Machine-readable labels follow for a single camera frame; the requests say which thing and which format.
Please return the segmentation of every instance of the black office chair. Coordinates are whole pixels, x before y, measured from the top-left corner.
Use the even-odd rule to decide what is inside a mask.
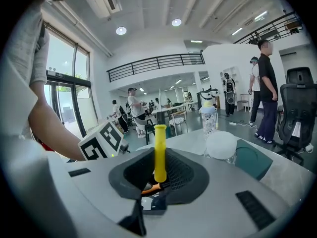
[[[317,112],[317,84],[313,82],[310,69],[289,69],[280,93],[283,106],[279,107],[277,132],[283,144],[274,142],[273,145],[282,149],[277,154],[286,155],[289,160],[296,157],[302,165],[304,159],[297,152],[311,142]],[[283,109],[283,121],[280,122]]]

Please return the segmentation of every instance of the white bottle cap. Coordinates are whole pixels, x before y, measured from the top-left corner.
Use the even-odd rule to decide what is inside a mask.
[[[206,140],[206,150],[209,156],[226,160],[231,158],[237,148],[237,138],[226,131],[216,131]]]

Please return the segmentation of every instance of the ceiling light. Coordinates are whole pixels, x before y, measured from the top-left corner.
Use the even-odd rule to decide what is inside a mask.
[[[242,27],[240,27],[237,31],[235,31],[232,35],[235,35],[236,33],[240,32],[242,30]]]
[[[255,17],[254,20],[257,20],[258,18],[261,18],[263,15],[267,14],[267,11],[261,13],[259,16]]]
[[[127,32],[127,29],[123,26],[120,26],[115,31],[118,35],[124,35]]]
[[[173,26],[179,26],[182,23],[182,21],[179,18],[176,18],[172,21]]]

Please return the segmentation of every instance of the air conditioner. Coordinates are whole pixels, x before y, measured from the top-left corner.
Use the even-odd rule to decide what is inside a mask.
[[[98,18],[106,18],[111,14],[121,11],[119,0],[86,0]]]
[[[253,18],[248,19],[246,22],[244,22],[244,26],[250,25],[252,22],[254,22]]]

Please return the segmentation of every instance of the person in white shirt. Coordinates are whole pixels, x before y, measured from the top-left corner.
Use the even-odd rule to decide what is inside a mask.
[[[131,114],[133,117],[140,119],[140,120],[145,120],[145,111],[143,108],[143,103],[140,103],[138,99],[135,97],[135,91],[137,89],[135,88],[129,88],[128,89],[128,104],[131,108]],[[136,131],[138,133],[138,138],[143,138],[145,137],[144,133],[142,130],[140,130],[136,126]]]
[[[120,112],[120,107],[117,104],[117,101],[113,100],[112,104],[113,104],[113,114],[111,114],[110,117],[113,117],[113,116],[117,117],[121,128],[124,130],[123,134],[128,133],[129,129],[128,129],[127,123],[122,118],[122,114]]]
[[[250,61],[250,63],[253,64],[252,73],[250,75],[250,88],[249,88],[249,94],[252,95],[252,92],[253,92],[252,114],[251,114],[251,119],[249,122],[251,126],[256,121],[258,108],[261,102],[258,61],[259,59],[257,57],[252,57]]]

